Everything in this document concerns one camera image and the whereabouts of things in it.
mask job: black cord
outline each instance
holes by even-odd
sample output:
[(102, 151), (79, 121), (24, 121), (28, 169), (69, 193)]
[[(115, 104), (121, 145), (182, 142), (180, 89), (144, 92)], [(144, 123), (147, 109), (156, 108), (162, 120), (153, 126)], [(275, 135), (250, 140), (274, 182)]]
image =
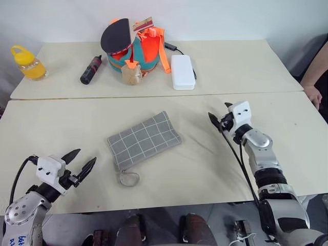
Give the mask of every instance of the black cord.
[(183, 52), (182, 52), (181, 50), (179, 50), (179, 49), (176, 49), (176, 50), (179, 51), (179, 52), (181, 53), (181, 55), (184, 55)]
[[(175, 50), (179, 51), (179, 52), (181, 53), (181, 55), (184, 55), (184, 54), (183, 54), (183, 52), (182, 52), (181, 50), (179, 50), (179, 49), (175, 49)], [(195, 77), (195, 79), (197, 79), (197, 75), (196, 75), (196, 73), (195, 73), (195, 70), (194, 70), (194, 69), (193, 69), (193, 72), (194, 72), (194, 77)]]
[[(17, 182), (18, 182), (18, 179), (19, 179), (19, 176), (21, 175), (26, 163), (30, 160), (30, 161), (34, 161), (34, 159), (37, 158), (36, 156), (30, 156), (28, 158), (26, 158), (24, 160), (24, 162), (22, 163), (22, 165), (20, 166), (17, 174), (16, 174), (16, 177), (14, 179), (14, 183), (12, 184), (12, 187), (11, 187), (11, 191), (10, 191), (10, 198), (9, 198), (9, 205), (12, 204), (14, 202), (14, 194), (15, 194), (15, 189), (16, 189), (16, 185), (17, 185)], [(5, 234), (6, 232), (6, 222), (4, 221), (4, 224), (3, 224), (3, 227), (2, 227), (2, 233), (3, 235)]]
[(237, 161), (238, 161), (238, 163), (239, 163), (239, 165), (240, 165), (240, 167), (241, 167), (241, 170), (242, 170), (242, 172), (243, 172), (243, 174), (244, 174), (244, 176), (245, 176), (245, 179), (246, 179), (246, 181), (247, 181), (247, 183), (248, 183), (248, 185), (249, 185), (249, 187), (250, 187), (250, 189), (251, 189), (251, 192), (252, 192), (252, 196), (253, 196), (253, 198), (254, 198), (255, 205), (256, 205), (256, 207), (259, 207), (259, 201), (258, 201), (258, 198), (257, 198), (257, 196), (256, 196), (256, 194), (255, 194), (255, 192), (254, 192), (254, 190), (253, 190), (252, 183), (251, 183), (251, 181), (250, 181), (250, 178), (249, 178), (249, 176), (248, 176), (248, 173), (247, 173), (247, 171), (246, 171), (246, 168), (245, 168), (245, 165), (244, 165), (244, 162), (243, 162), (243, 158), (242, 158), (242, 145), (241, 145), (241, 144), (239, 145), (239, 150), (240, 150), (240, 159), (239, 159), (239, 157), (238, 157), (238, 155), (237, 155), (235, 149), (232, 147), (232, 145), (231, 145), (229, 139), (227, 138), (227, 136), (225, 135), (225, 133), (224, 133), (224, 131), (223, 131), (223, 129), (222, 129), (221, 122), (219, 122), (219, 127), (220, 127), (220, 132), (221, 132), (221, 134), (223, 135), (224, 139), (226, 140), (227, 144), (229, 145), (230, 149), (232, 150), (232, 152), (233, 152), (235, 158), (237, 159)]
[(17, 185), (17, 182), (18, 182), (18, 179), (19, 179), (19, 176), (21, 175), (26, 163), (30, 160), (30, 158), (26, 158), (24, 160), (24, 162), (22, 163), (22, 165), (20, 166), (17, 174), (16, 174), (16, 177), (14, 179), (14, 183), (12, 184), (12, 187), (11, 187), (11, 192), (10, 192), (10, 199), (9, 199), (9, 205), (12, 204), (14, 202), (14, 194), (15, 194), (15, 189), (16, 189), (16, 185)]

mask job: yellow bottle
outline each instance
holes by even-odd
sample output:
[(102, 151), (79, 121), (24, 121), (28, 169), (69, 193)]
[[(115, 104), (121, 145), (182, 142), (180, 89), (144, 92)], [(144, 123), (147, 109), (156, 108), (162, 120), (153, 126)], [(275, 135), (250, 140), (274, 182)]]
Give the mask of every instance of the yellow bottle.
[(39, 80), (47, 76), (47, 70), (34, 55), (22, 46), (14, 45), (11, 53), (21, 72), (29, 79)]

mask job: person's arm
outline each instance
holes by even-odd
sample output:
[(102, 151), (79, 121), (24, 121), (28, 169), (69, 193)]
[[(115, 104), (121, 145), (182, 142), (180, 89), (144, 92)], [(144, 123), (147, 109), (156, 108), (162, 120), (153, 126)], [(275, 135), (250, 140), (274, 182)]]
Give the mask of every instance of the person's arm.
[(328, 70), (328, 42), (321, 48), (316, 57), (314, 57), (309, 68), (307, 69), (301, 85), (304, 88), (304, 92), (314, 104), (316, 109), (319, 109), (319, 105), (322, 100), (322, 95), (314, 87), (318, 79)]

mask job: orange strap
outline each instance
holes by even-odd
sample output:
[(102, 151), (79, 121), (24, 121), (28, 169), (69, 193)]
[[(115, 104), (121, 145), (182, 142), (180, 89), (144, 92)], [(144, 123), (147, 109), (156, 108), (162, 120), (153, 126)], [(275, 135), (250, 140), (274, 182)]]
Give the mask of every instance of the orange strap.
[(135, 69), (139, 62), (137, 62), (136, 60), (134, 60), (133, 62), (130, 62), (130, 60), (125, 60), (125, 63), (130, 69)]
[(150, 27), (150, 28), (144, 29), (143, 32), (144, 32), (143, 34), (146, 34), (146, 33), (149, 34), (150, 37), (159, 36), (159, 49), (158, 49), (159, 58), (160, 58), (160, 61), (162, 62), (165, 72), (171, 73), (171, 68), (170, 68), (170, 65), (168, 62), (168, 58), (167, 58), (165, 50), (164, 50), (164, 29), (159, 28), (159, 27)]
[(115, 18), (115, 19), (111, 20), (110, 24), (113, 24), (114, 22), (117, 22), (117, 21), (119, 21), (119, 18)]

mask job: black cable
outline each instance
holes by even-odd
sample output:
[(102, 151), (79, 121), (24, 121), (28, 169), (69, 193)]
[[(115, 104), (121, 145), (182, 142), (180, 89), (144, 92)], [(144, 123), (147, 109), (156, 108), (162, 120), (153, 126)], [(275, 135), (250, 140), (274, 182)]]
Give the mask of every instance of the black cable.
[(182, 52), (181, 50), (179, 50), (179, 49), (176, 49), (176, 50), (179, 51), (179, 52), (181, 53), (181, 55), (184, 55), (183, 52)]
[[(181, 55), (184, 55), (184, 54), (183, 54), (183, 52), (182, 52), (181, 50), (179, 50), (179, 49), (175, 49), (175, 50), (179, 51), (179, 52), (181, 53)], [(194, 77), (195, 77), (195, 79), (197, 79), (197, 75), (196, 75), (196, 73), (195, 73), (195, 70), (194, 70), (194, 69), (193, 69), (193, 72), (194, 72)]]
[(323, 234), (319, 236), (315, 241), (314, 241), (314, 246), (322, 246), (325, 242), (328, 241), (328, 234)]
[(229, 145), (230, 149), (232, 150), (232, 152), (233, 152), (235, 158), (237, 159), (237, 161), (238, 161), (238, 163), (239, 163), (239, 165), (240, 165), (240, 167), (241, 167), (241, 170), (242, 170), (242, 172), (243, 172), (243, 174), (244, 174), (244, 176), (245, 176), (245, 179), (246, 179), (246, 181), (247, 181), (247, 183), (248, 183), (248, 185), (249, 185), (249, 187), (250, 187), (250, 189), (251, 189), (251, 193), (252, 193), (252, 196), (253, 196), (253, 198), (254, 198), (255, 205), (256, 205), (256, 207), (259, 207), (259, 201), (258, 201), (258, 198), (257, 198), (257, 196), (256, 196), (256, 194), (255, 194), (255, 192), (254, 192), (254, 190), (253, 190), (252, 183), (251, 183), (251, 181), (250, 181), (250, 178), (249, 178), (249, 176), (248, 176), (248, 173), (247, 173), (247, 171), (246, 171), (246, 168), (245, 168), (245, 165), (244, 165), (244, 162), (243, 162), (243, 159), (242, 159), (242, 145), (241, 145), (241, 144), (239, 145), (239, 149), (240, 149), (240, 159), (241, 159), (241, 160), (240, 160), (239, 157), (238, 157), (238, 155), (237, 155), (237, 153), (236, 153), (236, 151), (235, 151), (235, 149), (232, 147), (232, 145), (231, 145), (229, 139), (228, 139), (227, 136), (225, 135), (225, 133), (224, 133), (224, 131), (223, 131), (223, 129), (222, 129), (221, 122), (219, 122), (219, 127), (220, 127), (220, 132), (221, 132), (221, 134), (223, 135), (224, 139), (226, 140), (227, 144)]
[[(15, 189), (16, 189), (16, 185), (17, 185), (17, 182), (18, 182), (18, 179), (19, 179), (19, 176), (21, 175), (26, 163), (30, 160), (34, 163), (34, 160), (37, 158), (37, 156), (30, 156), (28, 158), (26, 158), (22, 165), (20, 166), (17, 174), (16, 174), (16, 177), (14, 179), (14, 183), (12, 184), (12, 187), (11, 187), (11, 191), (10, 191), (10, 198), (9, 198), (9, 205), (12, 204), (14, 202), (14, 194), (15, 194)], [(6, 232), (6, 222), (4, 221), (4, 224), (3, 224), (3, 227), (2, 227), (2, 233), (3, 235), (5, 234)]]
[(20, 166), (17, 174), (16, 174), (16, 177), (14, 179), (14, 183), (12, 184), (12, 187), (11, 187), (11, 192), (10, 192), (10, 199), (9, 199), (9, 205), (12, 204), (14, 202), (14, 194), (15, 194), (15, 189), (16, 189), (16, 185), (17, 185), (17, 182), (18, 182), (18, 179), (19, 179), (19, 176), (21, 175), (26, 163), (29, 161), (29, 157), (26, 158), (24, 160), (24, 162), (22, 163), (22, 165)]

